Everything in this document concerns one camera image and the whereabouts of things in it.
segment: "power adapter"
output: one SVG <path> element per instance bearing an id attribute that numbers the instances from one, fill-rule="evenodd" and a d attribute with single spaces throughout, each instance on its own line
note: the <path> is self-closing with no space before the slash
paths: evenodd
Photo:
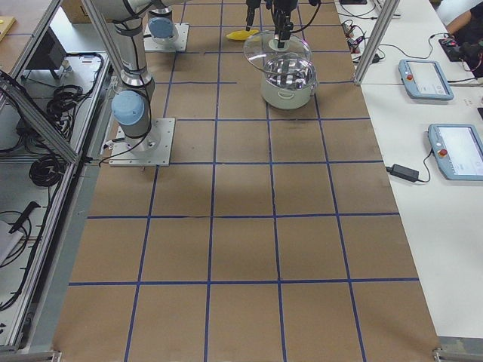
<path id="1" fill-rule="evenodd" d="M 420 181 L 419 171 L 401 166 L 400 164 L 394 164 L 392 167 L 386 167 L 386 170 L 387 172 L 389 172 L 389 174 L 399 177 L 400 179 L 406 179 L 407 181 L 411 181 L 412 183 Z"/>

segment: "tiled surface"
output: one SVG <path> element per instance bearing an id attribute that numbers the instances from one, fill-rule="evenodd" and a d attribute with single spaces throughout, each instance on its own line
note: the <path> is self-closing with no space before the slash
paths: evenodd
<path id="1" fill-rule="evenodd" d="M 100 171 L 55 346 L 75 362 L 429 362 L 434 329 L 334 5 L 303 32 L 321 84 L 291 111 L 265 104 L 225 38 L 245 2 L 174 10 L 188 53 L 148 56 L 153 114 L 177 119 L 172 165 Z M 296 27 L 314 8 L 299 10 Z"/>

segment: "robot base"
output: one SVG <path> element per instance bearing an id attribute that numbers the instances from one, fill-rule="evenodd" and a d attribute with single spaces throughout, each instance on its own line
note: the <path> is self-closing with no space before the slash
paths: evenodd
<path id="1" fill-rule="evenodd" d="M 159 134 L 161 134 L 159 146 L 152 151 L 136 152 L 134 150 L 134 152 L 126 152 L 122 155 L 114 156 L 110 158 L 109 165 L 112 167 L 169 166 L 171 146 L 173 144 L 174 123 L 174 118 L 155 119 L 152 126 L 156 127 Z M 124 137 L 124 132 L 121 128 L 118 129 L 116 137 Z M 112 154 L 116 155 L 127 150 L 126 143 L 115 143 Z"/>
<path id="2" fill-rule="evenodd" d="M 178 31 L 178 39 L 166 44 L 158 44 L 152 38 L 144 38 L 144 49 L 147 53 L 174 53 L 176 51 L 186 51 L 186 44 L 188 43 L 188 23 L 175 23 L 176 29 Z M 144 35 L 151 35 L 149 27 L 146 27 Z"/>

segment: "glass lid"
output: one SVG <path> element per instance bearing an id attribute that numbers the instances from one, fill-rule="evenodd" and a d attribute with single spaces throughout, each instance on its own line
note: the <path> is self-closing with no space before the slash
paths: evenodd
<path id="1" fill-rule="evenodd" d="M 278 47 L 273 31 L 259 32 L 252 35 L 243 45 L 243 53 L 247 60 L 257 69 L 263 71 L 267 62 L 281 55 L 291 53 L 300 59 L 310 61 L 312 52 L 309 45 L 302 39 L 291 35 L 290 39 Z"/>

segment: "tablet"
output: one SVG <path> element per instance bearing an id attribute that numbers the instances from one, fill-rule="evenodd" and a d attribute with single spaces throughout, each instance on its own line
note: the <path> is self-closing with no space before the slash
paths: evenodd
<path id="1" fill-rule="evenodd" d="M 399 72 L 409 97 L 421 100 L 452 100 L 453 91 L 438 62 L 401 60 Z"/>
<path id="2" fill-rule="evenodd" d="M 431 124 L 429 142 L 447 179 L 483 180 L 483 144 L 472 124 Z"/>

